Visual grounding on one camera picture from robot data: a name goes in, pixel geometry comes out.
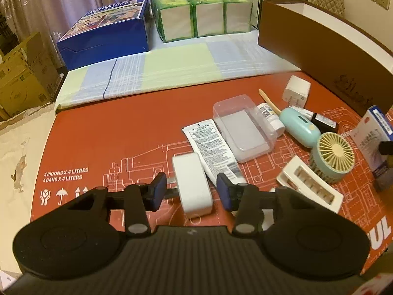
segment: umbrella symbol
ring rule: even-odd
[[[60,196],[60,202],[58,203],[58,205],[61,205],[64,195],[68,195],[67,191],[64,188],[62,188],[56,193],[56,196]]]

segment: hand cream tube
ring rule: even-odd
[[[217,174],[224,173],[233,184],[247,183],[232,151],[212,119],[184,127],[183,132],[194,152],[199,155],[203,169],[217,186]]]

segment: transparent plastic container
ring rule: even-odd
[[[241,163],[274,148],[276,131],[247,95],[215,103],[213,119],[236,160]]]

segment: cartoon animal drawing on mat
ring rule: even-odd
[[[15,190],[19,190],[19,193],[23,192],[23,184],[20,183],[22,180],[23,176],[23,170],[27,166],[26,163],[26,154],[22,155],[22,157],[19,159],[19,162],[16,164],[15,167],[15,174],[11,174],[11,178],[14,180],[14,192]]]

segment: round fan head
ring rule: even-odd
[[[310,168],[328,184],[340,181],[354,165],[352,147],[336,133],[322,134],[311,150]]]

